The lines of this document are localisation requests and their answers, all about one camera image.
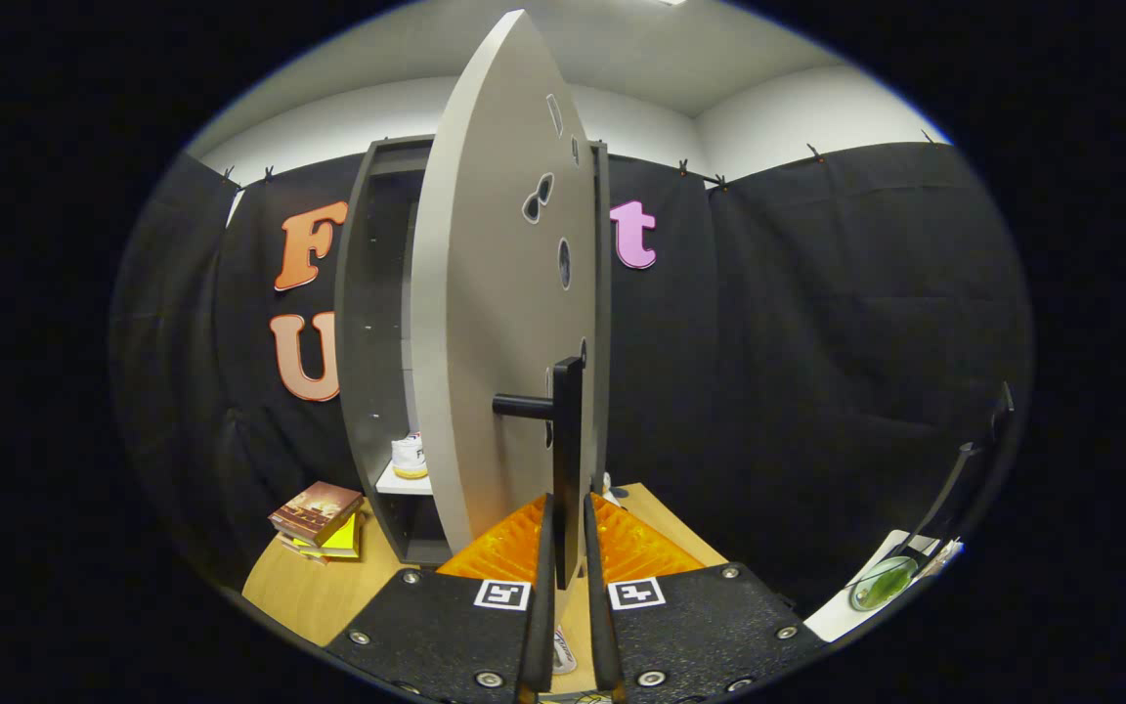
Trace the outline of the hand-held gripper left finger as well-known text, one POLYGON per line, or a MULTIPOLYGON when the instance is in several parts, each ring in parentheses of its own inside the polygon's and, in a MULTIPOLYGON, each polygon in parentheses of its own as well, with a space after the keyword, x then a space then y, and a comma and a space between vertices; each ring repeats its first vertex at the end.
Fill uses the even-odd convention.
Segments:
POLYGON ((528 579, 399 570, 327 660, 411 703, 536 703, 551 681, 554 513, 549 492, 520 509, 528 579))

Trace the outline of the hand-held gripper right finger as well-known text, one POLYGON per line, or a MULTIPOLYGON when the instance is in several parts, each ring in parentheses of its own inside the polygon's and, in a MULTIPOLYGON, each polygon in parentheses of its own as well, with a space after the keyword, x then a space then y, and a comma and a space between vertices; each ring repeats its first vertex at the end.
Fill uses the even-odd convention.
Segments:
POLYGON ((599 494, 583 522, 595 677, 617 703, 733 703, 825 654, 747 565, 698 565, 599 494))

